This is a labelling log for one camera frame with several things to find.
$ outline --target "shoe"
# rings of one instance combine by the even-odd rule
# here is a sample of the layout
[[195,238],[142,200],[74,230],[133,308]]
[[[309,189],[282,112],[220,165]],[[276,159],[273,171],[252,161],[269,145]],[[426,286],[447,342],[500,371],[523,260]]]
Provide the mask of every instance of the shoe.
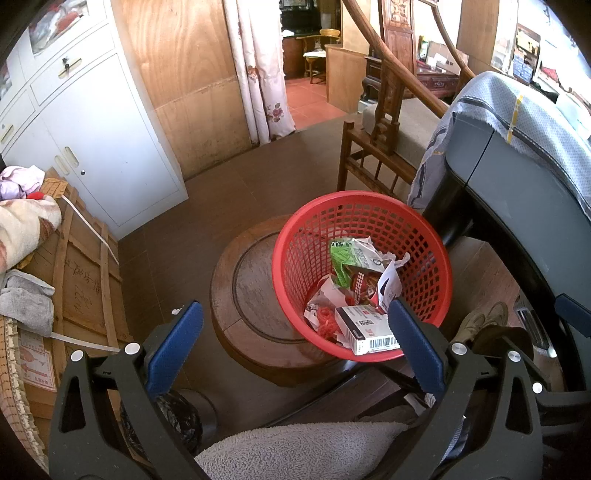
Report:
[[499,327],[507,326],[509,322],[509,308],[504,301],[496,302],[484,321],[482,328],[488,327],[489,325],[498,325]]
[[474,340],[474,337],[484,325],[485,317],[481,312],[474,310],[466,315],[466,318],[462,320],[462,324],[457,331],[456,336],[453,338],[452,343],[460,342],[466,343]]

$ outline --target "red plastic basket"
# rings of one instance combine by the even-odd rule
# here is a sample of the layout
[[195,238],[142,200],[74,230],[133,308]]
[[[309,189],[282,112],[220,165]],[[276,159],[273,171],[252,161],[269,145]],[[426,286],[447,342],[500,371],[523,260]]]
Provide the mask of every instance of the red plastic basket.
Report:
[[402,350],[354,355],[319,336],[304,318],[304,308],[322,276],[333,269],[330,240],[370,236],[376,249],[410,260],[398,270],[402,296],[424,322],[440,326],[452,300],[452,268],[433,227],[402,202],[373,192],[336,192],[304,205],[284,225],[272,259],[279,305],[307,340],[336,357],[382,362]]

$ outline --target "white strap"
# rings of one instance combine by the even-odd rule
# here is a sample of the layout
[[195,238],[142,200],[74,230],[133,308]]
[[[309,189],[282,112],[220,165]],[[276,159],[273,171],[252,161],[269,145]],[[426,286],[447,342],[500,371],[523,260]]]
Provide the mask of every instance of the white strap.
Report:
[[115,258],[115,254],[111,250],[111,248],[109,246],[109,242],[107,242],[107,240],[102,238],[98,234],[98,232],[94,228],[92,228],[92,225],[86,221],[86,219],[82,216],[82,214],[78,211],[78,209],[74,206],[74,204],[70,201],[70,199],[68,197],[62,195],[61,198],[63,198],[74,209],[74,211],[78,214],[78,216],[82,219],[82,221],[88,226],[88,228],[90,228],[95,233],[95,235],[99,238],[99,240],[106,245],[106,247],[109,249],[109,252],[111,252],[111,255],[113,256],[113,259],[115,260],[115,262],[117,262],[117,265],[119,265],[119,260],[117,260]]
[[[26,330],[27,332],[31,332],[31,333],[35,333],[36,335],[39,335],[37,332],[33,332],[33,330],[27,328],[27,325],[25,325],[22,322],[18,322],[18,327],[21,330]],[[88,348],[93,348],[95,350],[105,350],[107,352],[115,352],[115,353],[117,353],[121,350],[121,348],[116,348],[114,346],[106,346],[106,345],[99,345],[98,343],[85,342],[84,340],[78,340],[77,338],[67,337],[65,335],[61,335],[56,332],[52,332],[51,335],[49,336],[49,338],[55,338],[56,340],[61,340],[62,342],[72,343],[74,345],[85,346]]]
[[94,348],[95,350],[106,350],[107,352],[119,352],[121,348],[116,348],[114,346],[106,346],[106,345],[99,345],[98,343],[91,343],[85,342],[84,340],[78,340],[77,338],[67,337],[65,335],[60,335],[59,333],[52,332],[51,338],[55,338],[56,340],[61,340],[62,342],[73,343],[74,345],[85,346],[88,348]]

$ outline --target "plywood board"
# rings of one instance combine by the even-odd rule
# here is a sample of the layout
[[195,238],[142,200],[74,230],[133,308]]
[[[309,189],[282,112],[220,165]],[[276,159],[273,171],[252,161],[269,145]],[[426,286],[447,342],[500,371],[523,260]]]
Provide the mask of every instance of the plywood board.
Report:
[[365,56],[331,46],[327,46],[326,51],[328,103],[347,113],[354,113],[363,92],[361,81],[365,77]]
[[235,76],[222,0],[121,0],[154,108]]
[[156,113],[185,179],[251,147],[236,77],[167,103]]
[[470,58],[490,64],[498,18],[499,0],[462,0],[456,47]]

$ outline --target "white cabinet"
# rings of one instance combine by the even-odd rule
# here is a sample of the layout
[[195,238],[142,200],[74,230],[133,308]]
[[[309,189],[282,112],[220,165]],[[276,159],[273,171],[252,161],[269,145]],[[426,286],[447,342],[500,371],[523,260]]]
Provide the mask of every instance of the white cabinet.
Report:
[[61,0],[40,12],[38,21],[28,28],[27,41],[20,49],[27,79],[73,40],[106,19],[102,0]]
[[0,64],[0,116],[24,85],[25,77],[15,48],[6,62]]
[[36,46],[31,27],[9,57],[16,87],[0,99],[0,153],[9,166],[54,167],[121,238],[186,200],[187,191],[141,78],[126,62],[109,0],[51,8],[62,7],[73,9],[74,21],[59,35],[49,29]]
[[178,191],[117,55],[64,90],[41,116],[75,175],[112,219],[113,230]]
[[106,215],[90,192],[67,167],[63,154],[40,116],[35,118],[14,142],[4,155],[4,162],[8,166],[18,165],[26,168],[35,165],[44,171],[54,167],[78,190],[80,198],[85,200],[87,210],[92,210],[93,215]]

